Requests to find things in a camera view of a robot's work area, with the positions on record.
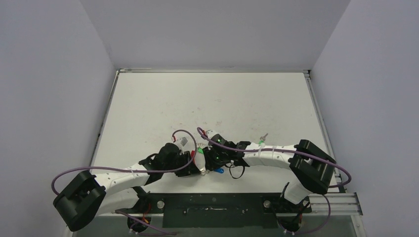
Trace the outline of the green capped key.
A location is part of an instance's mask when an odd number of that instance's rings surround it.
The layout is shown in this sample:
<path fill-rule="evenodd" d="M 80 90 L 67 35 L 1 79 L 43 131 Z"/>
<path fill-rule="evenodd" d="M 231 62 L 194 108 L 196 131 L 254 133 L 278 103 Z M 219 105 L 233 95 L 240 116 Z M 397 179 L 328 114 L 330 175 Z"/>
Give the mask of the green capped key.
<path fill-rule="evenodd" d="M 266 141 L 266 137 L 268 136 L 268 133 L 266 133 L 265 135 L 261 136 L 259 138 L 259 145 L 265 145 L 265 141 Z"/>

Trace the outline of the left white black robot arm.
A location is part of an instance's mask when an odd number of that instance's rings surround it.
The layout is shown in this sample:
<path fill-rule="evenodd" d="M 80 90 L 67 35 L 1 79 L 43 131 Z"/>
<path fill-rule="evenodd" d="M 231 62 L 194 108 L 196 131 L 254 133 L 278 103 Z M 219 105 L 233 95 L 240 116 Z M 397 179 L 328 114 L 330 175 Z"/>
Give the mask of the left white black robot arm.
<path fill-rule="evenodd" d="M 195 146 L 187 151 L 179 143 L 167 143 L 158 153 L 125 168 L 96 167 L 103 173 L 92 174 L 92 166 L 73 169 L 78 174 L 58 192 L 55 177 L 51 188 L 56 194 L 53 206 L 67 225 L 76 232 L 86 227 L 96 216 L 119 209 L 142 212 L 147 207 L 143 187 L 161 180 L 164 174 L 183 177 L 191 174 L 196 155 L 202 152 Z"/>

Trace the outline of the blue key tag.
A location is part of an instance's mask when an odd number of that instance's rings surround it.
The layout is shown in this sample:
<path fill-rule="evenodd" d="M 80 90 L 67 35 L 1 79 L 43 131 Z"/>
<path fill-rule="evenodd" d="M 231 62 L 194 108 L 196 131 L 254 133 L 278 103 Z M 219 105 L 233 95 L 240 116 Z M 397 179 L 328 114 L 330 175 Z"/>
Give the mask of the blue key tag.
<path fill-rule="evenodd" d="M 218 169 L 215 169 L 214 172 L 223 174 L 224 173 L 224 169 L 223 168 L 218 168 Z"/>

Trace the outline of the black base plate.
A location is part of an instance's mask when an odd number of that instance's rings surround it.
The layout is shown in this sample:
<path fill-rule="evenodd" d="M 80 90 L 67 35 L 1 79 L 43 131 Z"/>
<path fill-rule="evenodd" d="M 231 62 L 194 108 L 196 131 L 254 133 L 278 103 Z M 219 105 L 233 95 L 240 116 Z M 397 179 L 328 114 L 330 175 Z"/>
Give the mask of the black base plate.
<path fill-rule="evenodd" d="M 308 197 L 292 204 L 281 193 L 151 193 L 123 211 L 160 216 L 164 228 L 275 228 L 279 217 L 297 221 L 298 214 L 310 213 L 312 208 Z"/>

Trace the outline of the large keyring with red sleeve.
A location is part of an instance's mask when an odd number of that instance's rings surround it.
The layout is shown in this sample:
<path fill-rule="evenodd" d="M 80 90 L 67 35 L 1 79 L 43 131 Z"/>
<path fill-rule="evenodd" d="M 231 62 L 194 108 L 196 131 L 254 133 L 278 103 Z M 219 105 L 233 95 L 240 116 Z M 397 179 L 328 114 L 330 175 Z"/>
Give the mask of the large keyring with red sleeve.
<path fill-rule="evenodd" d="M 207 145 L 205 145 L 204 143 L 197 144 L 197 148 L 205 148 L 205 147 L 207 147 Z M 196 156 L 195 156 L 195 164 L 196 164 L 196 167 L 200 170 L 202 176 L 205 176 L 208 173 L 205 167 L 205 157 L 204 155 L 198 153 L 197 150 L 196 150 Z"/>

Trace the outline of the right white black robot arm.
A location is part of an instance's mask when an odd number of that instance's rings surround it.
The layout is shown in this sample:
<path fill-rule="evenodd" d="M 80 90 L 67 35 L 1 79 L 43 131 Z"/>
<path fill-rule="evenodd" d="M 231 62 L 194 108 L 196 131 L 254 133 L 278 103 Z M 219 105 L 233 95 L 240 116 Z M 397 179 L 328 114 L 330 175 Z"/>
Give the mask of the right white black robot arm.
<path fill-rule="evenodd" d="M 214 170 L 224 165 L 252 167 L 269 166 L 289 170 L 294 174 L 279 198 L 280 207 L 291 212 L 310 194 L 325 195 L 334 175 L 336 161 L 309 140 L 296 145 L 269 146 L 261 142 L 234 143 L 218 132 L 207 130 L 203 138 L 208 141 L 204 149 L 206 168 Z"/>

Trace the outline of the aluminium frame rail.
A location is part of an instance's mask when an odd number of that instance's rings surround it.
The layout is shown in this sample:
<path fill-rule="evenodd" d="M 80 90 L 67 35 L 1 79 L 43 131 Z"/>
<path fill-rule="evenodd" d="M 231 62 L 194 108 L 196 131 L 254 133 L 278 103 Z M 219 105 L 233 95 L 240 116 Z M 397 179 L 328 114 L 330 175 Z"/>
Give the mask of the aluminium frame rail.
<path fill-rule="evenodd" d="M 222 214 L 238 212 L 275 213 L 277 216 L 308 215 L 361 215 L 362 210 L 355 193 L 311 194 L 300 204 L 293 205 L 280 193 L 148 193 L 134 191 L 106 196 L 93 217 L 122 210 L 128 214 L 156 216 L 178 210 L 182 214 L 192 211 L 220 211 Z"/>

